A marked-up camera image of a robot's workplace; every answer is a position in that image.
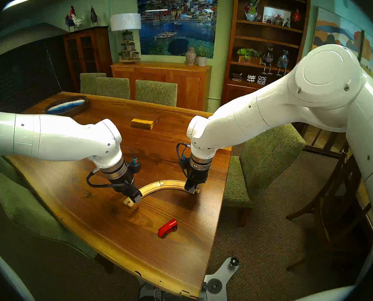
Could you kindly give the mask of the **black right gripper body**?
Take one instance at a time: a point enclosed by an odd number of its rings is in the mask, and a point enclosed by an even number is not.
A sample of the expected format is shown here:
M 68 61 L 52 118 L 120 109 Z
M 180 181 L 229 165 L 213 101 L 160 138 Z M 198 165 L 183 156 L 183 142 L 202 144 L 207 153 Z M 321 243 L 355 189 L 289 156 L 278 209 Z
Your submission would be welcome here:
M 187 169 L 186 187 L 197 187 L 206 182 L 209 170 Z

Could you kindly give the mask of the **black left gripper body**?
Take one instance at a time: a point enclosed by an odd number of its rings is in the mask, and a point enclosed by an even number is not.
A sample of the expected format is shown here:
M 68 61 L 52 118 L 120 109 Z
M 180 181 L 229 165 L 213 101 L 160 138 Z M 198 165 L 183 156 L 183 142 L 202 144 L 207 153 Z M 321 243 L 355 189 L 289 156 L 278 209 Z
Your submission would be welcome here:
M 123 194 L 124 196 L 129 196 L 133 202 L 133 194 L 135 192 L 140 192 L 140 190 L 134 184 L 134 172 L 126 172 L 121 177 L 113 179 L 113 185 L 115 186 L 114 191 Z

